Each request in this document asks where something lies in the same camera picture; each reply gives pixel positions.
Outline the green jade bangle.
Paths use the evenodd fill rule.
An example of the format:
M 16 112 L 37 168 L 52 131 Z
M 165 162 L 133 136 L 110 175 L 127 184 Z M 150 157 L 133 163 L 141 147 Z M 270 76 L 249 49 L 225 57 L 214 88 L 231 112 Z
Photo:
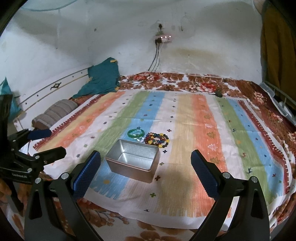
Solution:
M 133 128 L 127 132 L 127 136 L 130 138 L 142 138 L 145 135 L 145 132 L 141 128 Z

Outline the grey striped pillow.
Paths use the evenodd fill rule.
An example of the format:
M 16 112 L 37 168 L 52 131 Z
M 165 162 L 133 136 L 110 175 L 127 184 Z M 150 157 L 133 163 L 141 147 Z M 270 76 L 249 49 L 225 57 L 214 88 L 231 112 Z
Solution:
M 38 130 L 51 128 L 63 117 L 74 111 L 78 104 L 69 99 L 57 101 L 51 105 L 44 113 L 36 116 L 32 120 L 32 127 Z

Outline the white headboard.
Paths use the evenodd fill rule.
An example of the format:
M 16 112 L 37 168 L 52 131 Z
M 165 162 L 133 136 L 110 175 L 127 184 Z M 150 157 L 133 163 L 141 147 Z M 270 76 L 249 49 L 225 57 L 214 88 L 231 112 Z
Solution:
M 55 102 L 69 99 L 88 82 L 89 65 L 67 70 L 36 85 L 16 98 L 22 112 L 14 119 L 17 131 L 31 128 L 32 120 Z

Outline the floral brown bedsheet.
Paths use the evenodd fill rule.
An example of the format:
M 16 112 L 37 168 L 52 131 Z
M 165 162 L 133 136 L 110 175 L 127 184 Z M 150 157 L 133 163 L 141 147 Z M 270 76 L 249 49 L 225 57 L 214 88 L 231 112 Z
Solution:
M 121 77 L 116 92 L 126 90 L 184 92 L 213 96 L 215 96 L 216 91 L 219 91 L 223 94 L 223 97 L 246 100 L 258 118 L 271 130 L 273 136 L 283 147 L 295 178 L 295 126 L 280 113 L 268 93 L 259 85 L 250 81 L 211 75 L 149 74 L 142 72 Z M 94 96 L 102 95 L 87 95 L 77 98 L 78 108 Z M 29 147 L 31 143 L 24 147 L 25 153 L 30 154 Z M 53 179 L 45 171 L 41 175 L 44 179 Z M 87 220 L 100 236 L 106 240 L 189 240 L 198 228 L 198 226 L 194 228 L 171 228 L 151 225 L 102 208 L 87 198 L 80 199 L 78 203 Z M 269 215 L 271 231 L 274 232 L 276 228 L 290 218 L 294 210 L 295 193 L 277 208 L 273 215 Z

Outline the silver metal tin box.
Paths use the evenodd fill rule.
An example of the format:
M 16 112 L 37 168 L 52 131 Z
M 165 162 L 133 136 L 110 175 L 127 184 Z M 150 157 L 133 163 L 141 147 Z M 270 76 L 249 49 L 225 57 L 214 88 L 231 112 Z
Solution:
M 105 156 L 112 172 L 152 183 L 159 164 L 159 148 L 143 143 L 117 140 Z

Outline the teal cloth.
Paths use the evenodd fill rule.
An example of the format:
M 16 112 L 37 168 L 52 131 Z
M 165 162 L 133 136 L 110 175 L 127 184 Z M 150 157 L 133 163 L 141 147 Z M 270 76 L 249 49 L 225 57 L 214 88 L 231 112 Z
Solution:
M 88 77 L 90 80 L 81 87 L 77 94 L 72 96 L 73 99 L 116 92 L 120 80 L 118 61 L 109 57 L 102 63 L 89 67 Z

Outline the striped colourful cloth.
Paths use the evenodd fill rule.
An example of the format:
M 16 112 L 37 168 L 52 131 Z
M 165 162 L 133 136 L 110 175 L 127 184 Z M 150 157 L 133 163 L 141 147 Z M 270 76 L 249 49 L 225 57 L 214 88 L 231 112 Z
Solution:
M 145 132 L 142 138 L 127 136 L 138 127 Z M 105 156 L 117 140 L 159 148 L 152 183 L 110 170 Z M 137 90 L 94 96 L 60 120 L 50 138 L 32 142 L 29 153 L 60 146 L 66 149 L 66 157 L 47 165 L 47 175 L 57 178 L 97 150 L 102 164 L 85 197 L 151 225 L 194 228 L 210 211 L 214 199 L 191 165 L 194 150 L 235 178 L 257 177 L 269 215 L 295 193 L 287 154 L 241 98 Z

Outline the small black device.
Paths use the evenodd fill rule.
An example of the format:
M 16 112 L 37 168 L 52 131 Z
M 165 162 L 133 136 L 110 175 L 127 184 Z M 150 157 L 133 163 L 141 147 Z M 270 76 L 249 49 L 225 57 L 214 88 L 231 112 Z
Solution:
M 221 92 L 219 92 L 219 91 L 216 91 L 215 96 L 221 98 L 221 97 L 223 97 L 223 94 Z

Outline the brown hanging garment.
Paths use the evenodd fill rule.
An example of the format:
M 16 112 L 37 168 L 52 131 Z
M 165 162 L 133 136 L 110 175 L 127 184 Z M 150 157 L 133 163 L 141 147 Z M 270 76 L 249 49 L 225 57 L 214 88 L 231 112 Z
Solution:
M 265 1 L 261 17 L 262 80 L 295 100 L 295 1 Z

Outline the white power strip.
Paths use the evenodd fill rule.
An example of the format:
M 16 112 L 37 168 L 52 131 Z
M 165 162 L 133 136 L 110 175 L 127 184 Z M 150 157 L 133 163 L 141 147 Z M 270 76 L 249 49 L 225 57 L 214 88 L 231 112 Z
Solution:
M 172 36 L 170 34 L 158 35 L 158 36 L 155 36 L 155 41 L 157 43 L 169 43 L 172 41 Z

